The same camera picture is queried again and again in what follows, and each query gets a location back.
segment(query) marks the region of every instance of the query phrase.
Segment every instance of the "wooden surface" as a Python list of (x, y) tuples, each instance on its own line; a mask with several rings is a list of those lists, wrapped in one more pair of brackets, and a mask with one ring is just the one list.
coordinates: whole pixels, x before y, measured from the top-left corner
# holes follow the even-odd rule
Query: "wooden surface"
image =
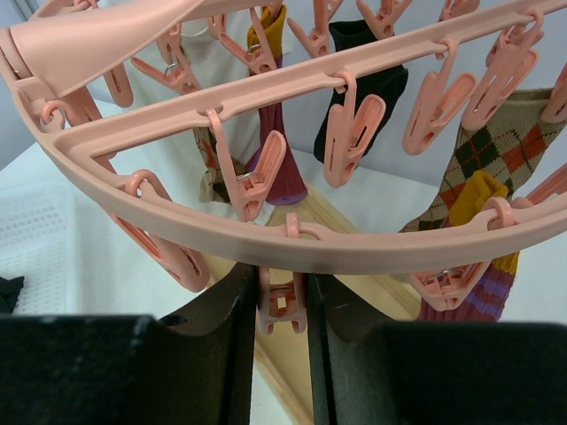
[[(340, 212), (314, 190), (301, 203), (274, 210), (269, 226), (285, 223), (285, 214), (296, 212), (302, 221), (321, 223), (340, 233), (359, 233)], [(211, 268), (211, 284), (221, 279), (233, 261), (206, 256)], [(273, 270), (273, 283), (291, 280), (291, 272)], [(401, 276), (338, 276), (348, 288), (375, 308), (395, 320), (413, 320), (419, 312), (419, 296)], [(307, 332), (295, 334), (290, 323), (277, 323), (270, 336), (256, 333), (255, 361), (274, 393), (280, 398), (295, 423), (313, 423), (311, 378)]]

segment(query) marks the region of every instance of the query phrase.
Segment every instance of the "white plastic basket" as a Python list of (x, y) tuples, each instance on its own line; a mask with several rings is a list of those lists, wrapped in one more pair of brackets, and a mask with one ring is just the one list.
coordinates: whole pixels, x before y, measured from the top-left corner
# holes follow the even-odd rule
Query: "white plastic basket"
[(0, 191), (0, 276), (25, 276), (14, 313), (73, 310), (67, 304), (76, 299), (74, 246), (74, 197), (68, 185)]

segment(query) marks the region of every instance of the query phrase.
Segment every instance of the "argyle sock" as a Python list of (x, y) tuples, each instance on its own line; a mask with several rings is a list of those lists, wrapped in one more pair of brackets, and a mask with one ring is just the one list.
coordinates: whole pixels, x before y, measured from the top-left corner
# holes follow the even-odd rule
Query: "argyle sock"
[[(269, 8), (265, 7), (260, 20), (278, 68), (282, 66), (282, 34), (284, 30), (285, 13), (285, 6), (282, 5), (280, 14), (276, 19), (272, 19)], [(258, 43), (258, 36), (254, 28), (251, 27), (248, 31), (248, 48)], [(268, 193), (266, 202), (272, 205), (297, 204), (307, 196), (307, 187), (301, 178), (298, 166), (291, 153), (291, 146), (285, 135), (282, 104), (271, 104), (270, 106), (260, 108), (258, 114), (260, 115), (260, 148), (252, 155), (251, 159), (246, 164), (246, 169), (252, 171), (256, 167), (261, 150), (264, 147), (269, 133), (272, 130), (279, 131), (285, 138), (287, 149), (285, 150), (282, 165)]]
[[(329, 31), (335, 42), (336, 51), (352, 49), (377, 40), (364, 19), (351, 22), (332, 22), (329, 24)], [(393, 109), (404, 92), (407, 83), (408, 70), (402, 65), (397, 65), (356, 79), (356, 111), (358, 111), (358, 108), (361, 106), (364, 97), (368, 95), (378, 95), (384, 99), (386, 104), (384, 117), (372, 136), (369, 146), (364, 151), (364, 155), (369, 153), (378, 132), (386, 125), (392, 116)], [(336, 90), (333, 90), (329, 109), (319, 128), (319, 133), (317, 133), (317, 137), (315, 138), (314, 155), (320, 162), (323, 162), (325, 158), (329, 110), (334, 104), (343, 104), (344, 102), (345, 93), (339, 94)]]
[[(221, 164), (216, 152), (216, 137), (206, 127), (193, 128), (193, 134), (195, 135), (195, 143), (206, 166), (205, 175), (201, 179), (199, 201), (215, 201), (230, 204), (229, 193), (222, 178)], [(237, 175), (246, 172), (245, 166), (237, 159), (232, 159), (232, 165)]]
[(484, 170), (508, 188), (508, 199), (528, 181), (548, 146), (567, 121), (540, 120), (550, 89), (518, 90), (477, 131), (459, 127), (453, 157), (443, 175), (439, 193), (429, 209), (401, 231), (439, 228), (461, 194), (465, 182)]
[[(462, 226), (482, 211), (490, 197), (506, 197), (509, 190), (490, 174), (476, 171), (455, 201), (443, 228)], [(454, 310), (438, 312), (422, 299), (420, 321), (497, 321), (516, 277), (519, 252), (493, 259), (477, 285)]]

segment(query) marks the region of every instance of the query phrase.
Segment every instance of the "maroon ribbed sock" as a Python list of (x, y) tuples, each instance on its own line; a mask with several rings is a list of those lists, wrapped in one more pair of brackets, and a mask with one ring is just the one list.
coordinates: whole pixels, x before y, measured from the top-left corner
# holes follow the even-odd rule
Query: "maroon ribbed sock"
[[(277, 67), (282, 66), (282, 57), (276, 58)], [(295, 158), (291, 153), (291, 146), (287, 142), (284, 126), (284, 114), (282, 111), (282, 104), (271, 104), (258, 110), (260, 116), (260, 148), (252, 155), (246, 164), (246, 170), (252, 171), (260, 153), (264, 147), (264, 143), (272, 130), (279, 131), (287, 144), (287, 150), (283, 157), (283, 163), (277, 173), (272, 189), (268, 193), (266, 202), (272, 205), (292, 205), (297, 204), (299, 201), (307, 196), (307, 187), (301, 178)]]

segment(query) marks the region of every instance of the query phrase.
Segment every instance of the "pink plastic hanger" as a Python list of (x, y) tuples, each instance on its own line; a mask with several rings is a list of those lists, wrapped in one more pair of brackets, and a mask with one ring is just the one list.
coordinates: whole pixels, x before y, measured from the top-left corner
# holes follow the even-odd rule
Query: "pink plastic hanger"
[[(295, 212), (285, 216), (287, 236), (298, 238), (300, 235), (299, 219)], [(307, 327), (307, 309), (305, 304), (306, 277), (303, 273), (293, 272), (291, 282), (271, 284), (269, 268), (260, 269), (260, 300), (258, 302), (258, 329), (269, 335), (274, 331), (274, 323), (290, 321), (296, 334)], [(278, 306), (278, 299), (285, 299), (285, 306)]]
[(342, 3), (343, 0), (313, 0), (315, 27), (309, 36), (295, 20), (287, 19), (287, 25), (311, 58), (319, 58), (329, 53), (329, 21)]
[(531, 47), (543, 37), (544, 18), (537, 10), (526, 15), (535, 19), (533, 27), (517, 24), (503, 30), (488, 53), (488, 69), (462, 114), (467, 130), (482, 128), (538, 63), (540, 56)]
[(480, 0), (445, 0), (439, 22), (474, 12), (479, 6)]
[(412, 0), (381, 0), (380, 9), (376, 15), (363, 0), (356, 0), (356, 6), (374, 36), (378, 40), (384, 40), (393, 36), (394, 24), (411, 2)]
[(384, 117), (386, 104), (381, 97), (368, 95), (355, 112), (356, 79), (347, 70), (335, 76), (345, 80), (345, 104), (334, 104), (329, 110), (323, 172), (327, 183), (339, 188), (358, 167)]
[(130, 59), (132, 65), (141, 73), (169, 87), (180, 95), (187, 95), (201, 90), (197, 77), (195, 77), (191, 69), (190, 61), (181, 45), (181, 24), (176, 24), (165, 34), (161, 35), (156, 40), (156, 44), (158, 44), (161, 57), (167, 63), (165, 71), (156, 69), (140, 58)]
[[(147, 191), (171, 200), (156, 174), (149, 170), (139, 170), (133, 173), (127, 181), (125, 192), (132, 197), (144, 200)], [(127, 235), (157, 261), (184, 288), (191, 292), (203, 290), (210, 278), (208, 265), (200, 252), (171, 243), (165, 239), (149, 235), (143, 229), (109, 213)]]
[(447, 46), (447, 57), (438, 73), (431, 71), (425, 75), (417, 93), (402, 141), (408, 155), (424, 152), (461, 110), (477, 86), (473, 73), (462, 73), (445, 89), (457, 55), (457, 44), (450, 39), (443, 39), (439, 44)]
[(264, 32), (258, 15), (253, 7), (250, 8), (250, 18), (252, 25), (258, 36), (259, 46), (252, 46), (249, 50), (244, 50), (240, 44), (235, 42), (227, 33), (219, 33), (218, 38), (222, 45), (232, 53), (243, 64), (252, 69), (254, 73), (265, 73), (277, 69), (276, 60), (269, 48), (268, 38)]
[(567, 64), (557, 78), (548, 104), (541, 113), (541, 120), (550, 123), (567, 120)]
[[(98, 0), (74, 0), (74, 6), (81, 4), (89, 4), (91, 8), (97, 9)], [(134, 102), (134, 93), (130, 87), (130, 80), (126, 74), (126, 68), (123, 64), (118, 65), (111, 69), (109, 72), (104, 73), (106, 87), (113, 97), (114, 103), (122, 108), (128, 108)]]
[(210, 109), (206, 111), (206, 116), (210, 120), (211, 131), (216, 137), (219, 164), (230, 202), (235, 207), (239, 220), (252, 221), (258, 217), (284, 161), (287, 149), (285, 139), (280, 132), (273, 130), (266, 139), (254, 171), (237, 176), (218, 113)]
[[(499, 219), (488, 224), (488, 230), (514, 226), (512, 207), (503, 197), (491, 197), (482, 211), (494, 208)], [(492, 260), (467, 266), (451, 267), (440, 271), (408, 274), (409, 282), (419, 295), (435, 310), (454, 310), (470, 294)]]
[[(355, 75), (367, 75), (429, 55), (430, 40), (438, 40), (439, 35), (467, 43), (525, 23), (529, 19), (524, 12), (530, 6), (542, 13), (567, 8), (567, 0), (510, 0), (381, 42), (287, 66), (258, 78), (203, 89), (108, 120), (63, 131), (51, 131), (54, 126), (45, 131), (40, 125), (38, 115), (44, 103), (76, 91), (123, 63), (180, 19), (231, 12), (242, 4), (251, 7), (248, 0), (213, 0), (198, 5), (199, 1), (135, 0), (101, 8), (98, 13), (70, 13), (0, 29), (0, 74), (21, 118), (65, 177), (108, 211), (181, 246), (247, 264), (325, 274), (400, 274), (459, 266), (516, 252), (567, 231), (566, 193), (515, 210), (517, 224), (496, 231), (487, 230), (488, 223), (498, 218), (495, 209), (477, 214), (464, 226), (413, 234), (347, 235), (320, 224), (300, 223), (302, 232), (319, 235), (317, 241), (289, 238), (285, 226), (257, 226), (196, 211), (169, 202), (151, 189), (143, 189), (144, 200), (125, 193), (128, 177), (109, 172), (94, 158), (208, 125), (204, 113), (213, 107), (223, 107), (221, 117), (229, 120), (242, 111), (334, 87), (338, 80), (330, 75), (345, 66), (355, 70)], [(83, 33), (82, 42), (77, 42), (76, 35)], [(89, 60), (76, 60), (85, 46)], [(61, 115), (55, 113), (59, 120)]]

